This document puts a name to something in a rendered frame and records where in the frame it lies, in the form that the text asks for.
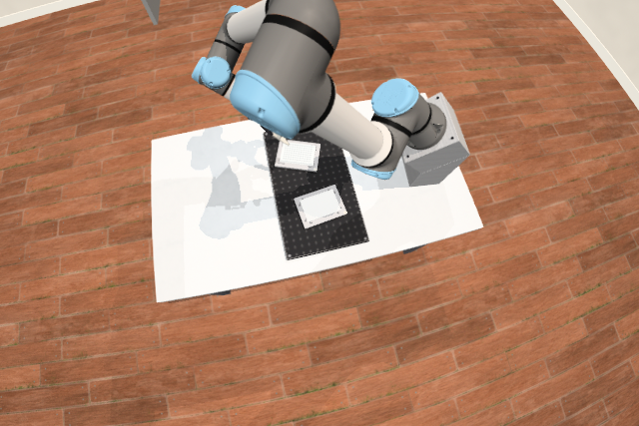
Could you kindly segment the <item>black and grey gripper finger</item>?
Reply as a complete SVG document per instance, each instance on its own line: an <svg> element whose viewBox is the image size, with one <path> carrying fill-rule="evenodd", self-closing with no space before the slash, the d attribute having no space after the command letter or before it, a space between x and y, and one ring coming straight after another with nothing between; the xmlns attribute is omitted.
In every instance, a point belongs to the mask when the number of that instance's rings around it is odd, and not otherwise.
<svg viewBox="0 0 639 426"><path fill-rule="evenodd" d="M260 125L260 126L261 126L261 125ZM268 129L264 128L263 126L261 126L261 127L262 127L262 129L263 129L264 131L266 131L267 133L269 133L271 136L275 137L275 138L276 138L276 139L278 139L279 141L283 142L284 144L286 144L286 145L288 145L288 146L290 145L290 144L289 144L289 142L287 141L287 139L285 139L284 137L280 137L280 136L278 136L277 134L275 134L275 133L271 132L270 130L268 130Z"/></svg>

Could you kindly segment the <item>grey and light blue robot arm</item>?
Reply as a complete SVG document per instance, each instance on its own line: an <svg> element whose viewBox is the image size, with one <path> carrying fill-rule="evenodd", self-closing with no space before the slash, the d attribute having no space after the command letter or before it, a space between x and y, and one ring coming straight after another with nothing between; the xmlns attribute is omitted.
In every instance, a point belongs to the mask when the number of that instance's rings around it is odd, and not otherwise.
<svg viewBox="0 0 639 426"><path fill-rule="evenodd" d="M374 91L369 121L336 93L325 73L339 35L333 0L262 0L246 9L234 5L192 78L213 86L248 120L287 139L312 132L351 152L356 170L388 180L406 145L426 150L442 139L445 115L408 81L391 79ZM240 71L231 75L251 42Z"/></svg>

